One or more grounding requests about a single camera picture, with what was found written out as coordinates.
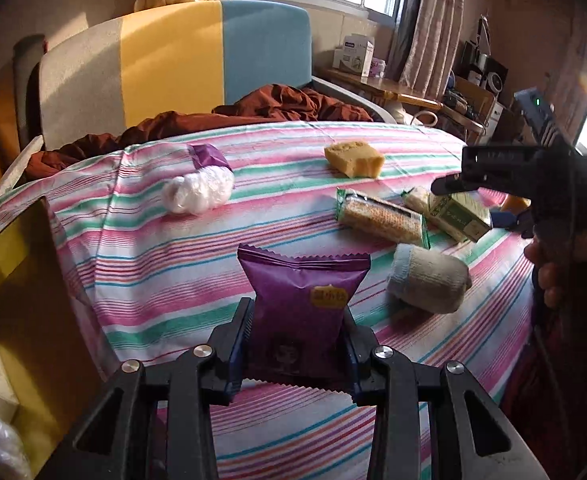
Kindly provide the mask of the person right hand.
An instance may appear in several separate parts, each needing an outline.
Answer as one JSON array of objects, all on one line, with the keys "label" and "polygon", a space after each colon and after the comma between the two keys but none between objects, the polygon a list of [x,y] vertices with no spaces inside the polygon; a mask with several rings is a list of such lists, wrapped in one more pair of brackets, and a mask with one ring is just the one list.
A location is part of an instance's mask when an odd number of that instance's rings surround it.
[{"label": "person right hand", "polygon": [[539,271],[537,284],[542,289],[544,304],[557,308],[569,290],[571,273],[587,268],[587,231],[574,240],[571,256],[553,258],[551,250],[537,238],[528,244],[523,253]]}]

